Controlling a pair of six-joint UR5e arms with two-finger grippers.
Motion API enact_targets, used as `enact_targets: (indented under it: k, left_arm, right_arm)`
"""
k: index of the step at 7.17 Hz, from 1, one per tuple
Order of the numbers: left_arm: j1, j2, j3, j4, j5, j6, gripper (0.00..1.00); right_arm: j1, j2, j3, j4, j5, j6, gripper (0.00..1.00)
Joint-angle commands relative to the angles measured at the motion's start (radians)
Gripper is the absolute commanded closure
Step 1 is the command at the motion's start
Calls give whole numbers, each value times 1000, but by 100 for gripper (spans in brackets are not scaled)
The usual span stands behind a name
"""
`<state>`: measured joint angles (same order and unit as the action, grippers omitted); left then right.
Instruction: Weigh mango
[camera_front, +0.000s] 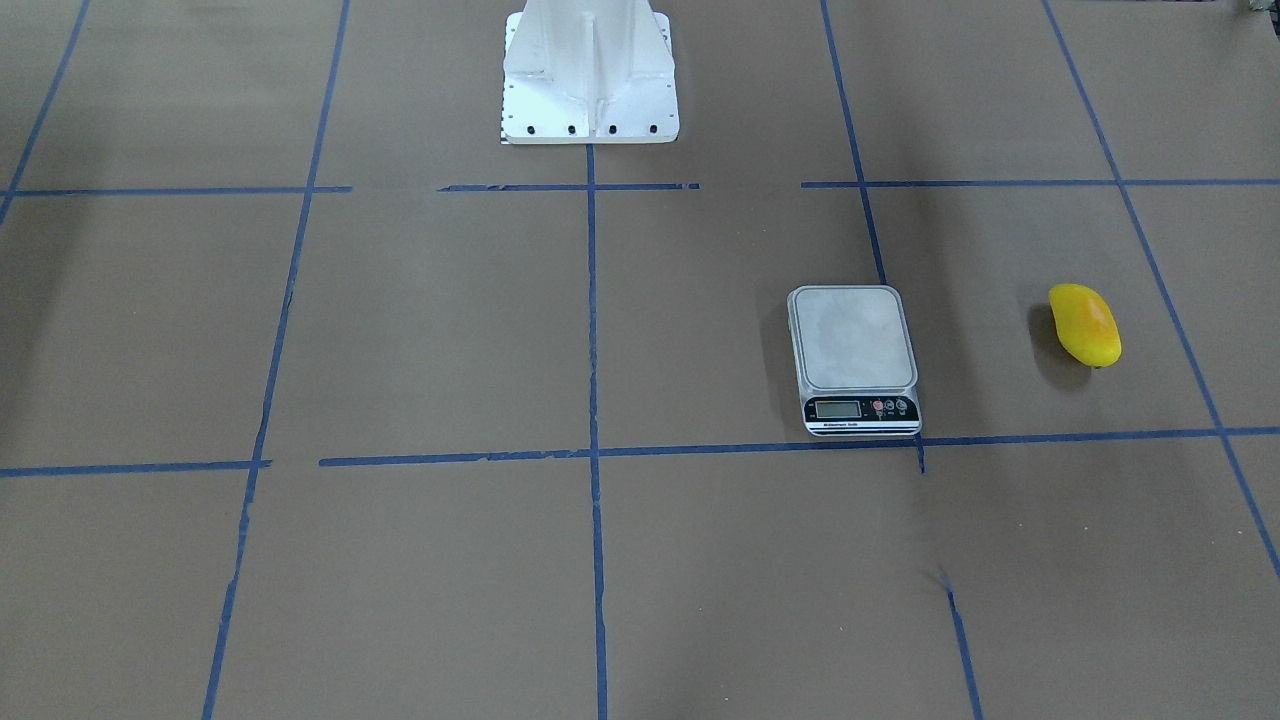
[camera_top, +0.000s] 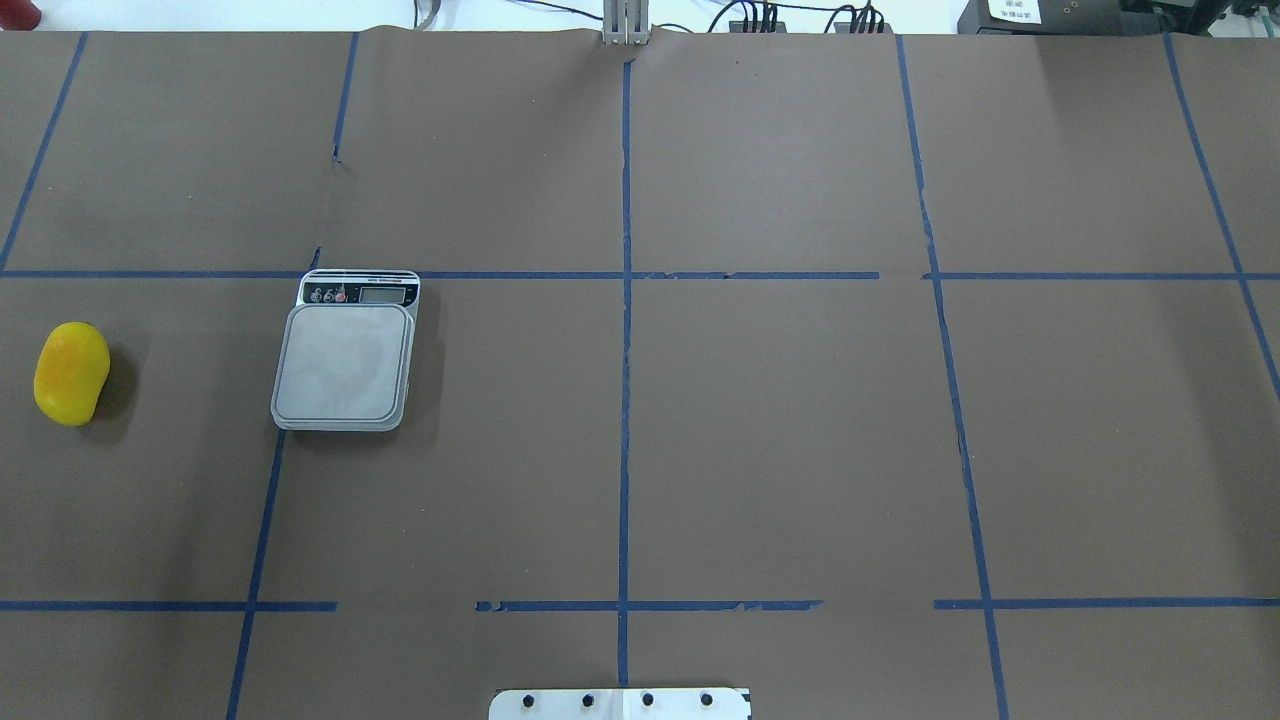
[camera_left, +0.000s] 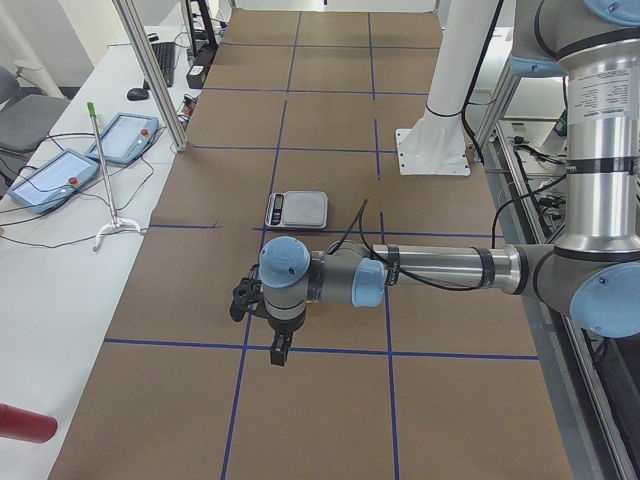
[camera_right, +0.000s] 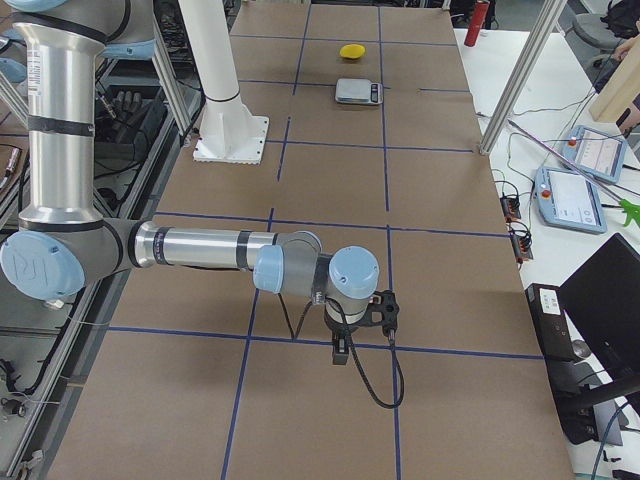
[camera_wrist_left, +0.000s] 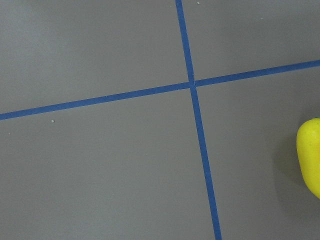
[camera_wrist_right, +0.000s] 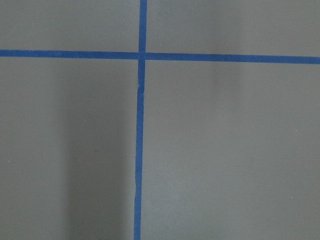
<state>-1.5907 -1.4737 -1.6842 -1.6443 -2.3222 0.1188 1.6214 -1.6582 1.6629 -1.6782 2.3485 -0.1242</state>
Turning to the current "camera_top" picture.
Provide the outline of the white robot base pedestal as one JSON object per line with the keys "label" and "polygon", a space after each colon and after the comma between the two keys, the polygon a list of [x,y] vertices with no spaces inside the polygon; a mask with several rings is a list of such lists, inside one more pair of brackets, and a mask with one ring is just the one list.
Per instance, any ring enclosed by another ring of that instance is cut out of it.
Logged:
{"label": "white robot base pedestal", "polygon": [[731,687],[508,689],[489,719],[751,719],[750,691]]}

